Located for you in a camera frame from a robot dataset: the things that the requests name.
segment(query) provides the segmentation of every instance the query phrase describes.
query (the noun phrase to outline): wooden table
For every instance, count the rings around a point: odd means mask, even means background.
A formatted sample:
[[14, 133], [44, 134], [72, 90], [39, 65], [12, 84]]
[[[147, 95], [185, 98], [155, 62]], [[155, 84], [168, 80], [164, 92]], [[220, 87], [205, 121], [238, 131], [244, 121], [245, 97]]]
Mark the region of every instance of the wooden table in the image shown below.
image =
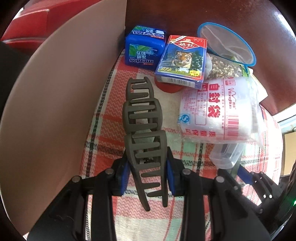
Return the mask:
[[204, 22], [232, 29], [252, 47], [257, 58], [254, 75], [268, 93], [261, 104], [270, 114], [296, 103], [296, 37], [270, 1], [128, 0], [126, 33], [144, 25], [196, 36]]

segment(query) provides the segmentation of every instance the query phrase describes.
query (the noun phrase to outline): beige cardboard panel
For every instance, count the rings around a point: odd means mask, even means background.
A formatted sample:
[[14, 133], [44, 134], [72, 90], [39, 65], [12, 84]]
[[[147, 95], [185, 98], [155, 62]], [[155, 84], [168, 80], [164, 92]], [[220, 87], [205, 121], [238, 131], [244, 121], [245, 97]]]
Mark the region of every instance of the beige cardboard panel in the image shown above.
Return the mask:
[[79, 174], [94, 109], [123, 48], [125, 14], [126, 0], [79, 13], [41, 45], [12, 89], [0, 125], [0, 184], [21, 234]]
[[289, 175], [296, 160], [296, 132], [284, 136], [284, 161], [282, 162], [281, 175]]

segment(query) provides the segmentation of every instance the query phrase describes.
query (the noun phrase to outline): tiger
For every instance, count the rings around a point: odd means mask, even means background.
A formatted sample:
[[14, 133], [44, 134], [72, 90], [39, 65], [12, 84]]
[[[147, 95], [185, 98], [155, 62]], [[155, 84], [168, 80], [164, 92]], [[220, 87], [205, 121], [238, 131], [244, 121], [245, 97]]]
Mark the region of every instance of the tiger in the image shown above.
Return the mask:
[[175, 55], [172, 66], [190, 68], [192, 57], [192, 53], [187, 52], [177, 52]]

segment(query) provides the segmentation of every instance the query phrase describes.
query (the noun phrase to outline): plaid cloth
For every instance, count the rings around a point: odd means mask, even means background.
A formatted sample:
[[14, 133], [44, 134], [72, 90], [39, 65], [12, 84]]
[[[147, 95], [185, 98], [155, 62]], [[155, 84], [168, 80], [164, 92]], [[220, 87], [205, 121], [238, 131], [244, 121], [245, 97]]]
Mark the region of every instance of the plaid cloth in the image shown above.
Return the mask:
[[[168, 146], [175, 158], [182, 159], [186, 168], [200, 171], [203, 177], [214, 178], [217, 169], [209, 159], [213, 144], [184, 142], [180, 139], [177, 117], [181, 92], [164, 93], [154, 83], [154, 73], [124, 64], [124, 51], [111, 71], [105, 88], [99, 99], [87, 136], [85, 151], [81, 163], [81, 176], [92, 177], [110, 167], [114, 159], [124, 152], [125, 132], [122, 123], [122, 105], [125, 102], [125, 89], [129, 78], [143, 79], [148, 77], [154, 88], [155, 98], [160, 101], [163, 110], [163, 126], [166, 131]], [[264, 133], [264, 150], [257, 144], [248, 143], [241, 163], [249, 171], [265, 172], [278, 183], [281, 171], [281, 155], [283, 149], [282, 135], [278, 123], [262, 108], [267, 131]], [[243, 193], [253, 202], [259, 199], [249, 185], [243, 187]], [[122, 197], [113, 197], [113, 213], [118, 241], [158, 241], [178, 240], [183, 215], [182, 197], [172, 197], [169, 192], [168, 207], [162, 207], [160, 198], [147, 198], [150, 212], [142, 207], [133, 181], [129, 177], [128, 187]], [[210, 217], [207, 197], [205, 201], [206, 237], [210, 239]], [[89, 199], [88, 219], [91, 215], [91, 198]], [[87, 238], [90, 230], [86, 225]]]

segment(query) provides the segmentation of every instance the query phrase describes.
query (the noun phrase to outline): bag of seeds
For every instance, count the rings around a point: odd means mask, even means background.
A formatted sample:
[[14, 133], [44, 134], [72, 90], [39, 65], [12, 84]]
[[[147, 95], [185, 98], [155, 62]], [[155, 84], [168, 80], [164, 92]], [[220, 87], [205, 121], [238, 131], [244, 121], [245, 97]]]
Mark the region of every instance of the bag of seeds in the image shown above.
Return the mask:
[[222, 77], [242, 77], [249, 76], [243, 65], [232, 62], [228, 59], [221, 58], [213, 54], [207, 54], [207, 58], [211, 59], [212, 69], [207, 76], [208, 80], [218, 79]]

